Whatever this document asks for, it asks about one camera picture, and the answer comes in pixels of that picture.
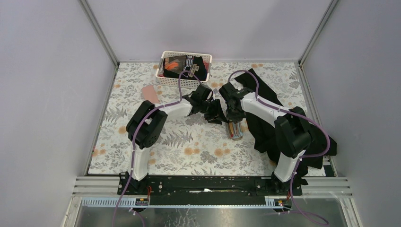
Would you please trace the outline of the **pink glasses case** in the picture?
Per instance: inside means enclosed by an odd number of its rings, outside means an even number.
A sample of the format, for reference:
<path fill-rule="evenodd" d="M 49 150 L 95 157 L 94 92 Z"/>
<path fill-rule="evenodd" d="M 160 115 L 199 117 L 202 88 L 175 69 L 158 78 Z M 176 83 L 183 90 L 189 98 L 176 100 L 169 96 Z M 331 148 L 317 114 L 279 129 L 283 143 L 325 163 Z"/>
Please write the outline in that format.
<path fill-rule="evenodd" d="M 141 91 L 142 91 L 143 98 L 145 100 L 150 101 L 151 103 L 154 103 L 154 104 L 160 103 L 153 85 L 145 86 L 141 89 Z"/>

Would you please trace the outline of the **plaid glasses case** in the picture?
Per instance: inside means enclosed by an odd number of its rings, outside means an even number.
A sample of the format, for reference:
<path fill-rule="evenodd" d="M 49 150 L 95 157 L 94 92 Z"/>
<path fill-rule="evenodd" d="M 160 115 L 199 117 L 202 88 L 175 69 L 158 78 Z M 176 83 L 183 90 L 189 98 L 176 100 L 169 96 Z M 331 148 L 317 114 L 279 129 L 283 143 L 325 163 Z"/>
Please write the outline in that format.
<path fill-rule="evenodd" d="M 232 140 L 241 140 L 244 136 L 240 122 L 227 123 L 228 136 Z"/>

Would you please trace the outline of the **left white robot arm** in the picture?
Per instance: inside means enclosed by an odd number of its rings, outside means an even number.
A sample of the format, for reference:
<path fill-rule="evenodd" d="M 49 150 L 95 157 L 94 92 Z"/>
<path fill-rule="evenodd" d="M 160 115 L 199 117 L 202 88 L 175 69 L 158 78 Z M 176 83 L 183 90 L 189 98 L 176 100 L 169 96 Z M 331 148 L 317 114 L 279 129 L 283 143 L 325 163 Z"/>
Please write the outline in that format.
<path fill-rule="evenodd" d="M 228 122 L 220 100 L 215 99 L 214 92 L 204 84 L 171 103 L 141 103 L 126 126 L 128 138 L 133 145 L 129 168 L 131 179 L 128 185 L 133 193 L 142 194 L 146 190 L 147 182 L 144 178 L 148 175 L 150 147 L 157 142 L 165 122 L 198 113 L 203 114 L 208 123 L 222 125 Z"/>

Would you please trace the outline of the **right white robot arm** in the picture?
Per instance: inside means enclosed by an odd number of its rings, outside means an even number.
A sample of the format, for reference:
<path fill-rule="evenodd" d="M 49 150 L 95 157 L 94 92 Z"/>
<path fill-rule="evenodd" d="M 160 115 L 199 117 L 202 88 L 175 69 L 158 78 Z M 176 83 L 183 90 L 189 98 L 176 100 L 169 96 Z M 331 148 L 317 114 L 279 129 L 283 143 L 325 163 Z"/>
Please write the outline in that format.
<path fill-rule="evenodd" d="M 288 109 L 256 95 L 249 88 L 238 90 L 231 83 L 224 84 L 219 93 L 227 105 L 229 122 L 240 122 L 253 114 L 274 127 L 275 144 L 280 152 L 276 179 L 271 182 L 274 193 L 283 195 L 290 189 L 289 180 L 296 171 L 296 163 L 313 141 L 311 127 L 302 108 Z"/>

